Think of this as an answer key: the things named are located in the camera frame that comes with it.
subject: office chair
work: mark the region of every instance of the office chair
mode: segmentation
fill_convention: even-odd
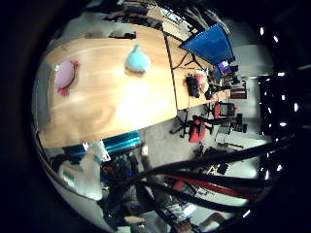
[[[183,134],[180,135],[181,138],[185,138],[185,135],[187,134],[186,128],[188,127],[188,111],[184,110],[184,112],[186,113],[184,120],[182,120],[179,116],[176,116],[176,119],[178,119],[179,121],[180,127],[176,130],[169,131],[170,134],[176,134],[179,131],[183,130]]]
[[[222,118],[214,118],[208,119],[203,116],[192,116],[192,120],[188,120],[188,111],[185,110],[186,117],[185,120],[181,120],[178,116],[177,119],[180,121],[181,127],[176,130],[170,130],[171,134],[176,134],[177,132],[184,130],[183,134],[180,135],[181,138],[185,138],[187,134],[186,130],[189,128],[189,142],[190,143],[198,143],[203,140],[206,134],[206,129],[210,130],[210,134],[213,133],[214,125],[219,125],[222,123],[230,122],[231,117],[222,117]]]
[[[209,116],[212,113],[214,118],[220,117],[234,117],[235,116],[235,106],[233,103],[223,103],[223,102],[216,102],[211,106],[211,104],[205,105],[206,112],[203,115]]]

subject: wall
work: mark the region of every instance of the wall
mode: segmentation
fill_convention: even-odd
[[[239,108],[235,111],[243,115],[243,123],[248,124],[248,133],[260,133],[260,92],[258,80],[246,80],[247,99],[230,99]]]
[[[239,65],[238,74],[243,77],[267,76],[273,74],[271,55],[259,40],[259,32],[255,32],[246,22],[225,20],[231,33],[228,39],[232,45],[236,61]]]

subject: red chair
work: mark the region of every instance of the red chair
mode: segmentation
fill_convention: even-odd
[[[206,125],[203,120],[195,119],[190,123],[189,142],[198,143],[201,142],[206,134]],[[210,133],[213,133],[213,127],[210,127]]]
[[[214,125],[219,125],[225,122],[230,122],[231,117],[221,117],[215,119],[208,119],[202,116],[193,116],[193,120],[188,121],[189,131],[189,142],[198,143],[203,140],[206,134],[206,129],[210,130],[210,134],[213,133]]]
[[[208,107],[206,108],[207,116],[212,113],[214,118],[220,118],[220,117],[234,117],[235,116],[235,106],[233,103],[223,103],[223,102],[216,102],[211,106],[211,104],[208,104]]]

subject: black cable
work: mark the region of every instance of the black cable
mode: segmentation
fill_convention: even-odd
[[[163,173],[163,175],[173,175],[183,178],[189,178],[197,181],[203,181],[208,183],[214,183],[221,186],[227,187],[243,187],[243,188],[265,188],[272,186],[276,179],[273,180],[260,180],[260,179],[244,179],[244,178],[234,178],[234,177],[223,177],[214,176],[207,174],[199,174],[194,172],[184,172],[184,171],[170,171]]]
[[[133,185],[147,176],[167,173],[167,172],[175,171],[178,169],[192,168],[196,166],[212,166],[215,164],[230,163],[230,162],[257,157],[257,156],[263,156],[263,155],[266,155],[268,152],[272,153],[276,150],[287,149],[288,147],[292,145],[291,140],[293,138],[294,136],[289,136],[287,138],[283,138],[279,140],[276,143],[265,144],[265,145],[261,145],[261,146],[250,148],[250,149],[234,151],[234,152],[222,154],[222,155],[211,154],[208,157],[201,157],[195,160],[191,159],[191,160],[162,165],[152,170],[141,172],[137,174],[136,176],[132,177],[131,179],[128,179],[126,182],[121,183],[120,186]]]
[[[237,212],[242,212],[250,209],[250,206],[229,206],[229,205],[224,205],[224,204],[219,204],[219,203],[214,203],[210,202],[201,198],[197,198],[191,195],[188,195],[184,192],[180,192],[177,190],[174,190],[172,188],[169,188],[167,186],[163,186],[158,183],[149,183],[149,182],[138,182],[141,185],[148,186],[154,189],[157,189],[159,191],[168,193],[172,196],[178,197],[180,199],[183,199],[185,201],[191,202],[195,205],[208,208],[211,210],[215,211],[220,211],[220,212],[227,212],[227,213],[237,213]]]

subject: floor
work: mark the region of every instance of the floor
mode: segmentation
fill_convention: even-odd
[[[188,119],[191,119],[192,115],[200,115],[202,113],[202,107],[190,108],[188,112]],[[178,116],[181,119],[184,119],[185,115],[183,111],[178,112]],[[189,143],[188,135],[185,138],[181,138],[180,134],[182,134],[182,131],[177,134],[169,133],[169,130],[178,127],[179,121],[173,118],[140,130],[142,141],[146,142],[149,146],[149,157],[154,167],[193,158],[193,151],[198,148],[198,144]],[[202,144],[205,148],[215,147],[217,145],[215,137],[218,127],[215,126],[213,134],[207,134],[203,139]]]

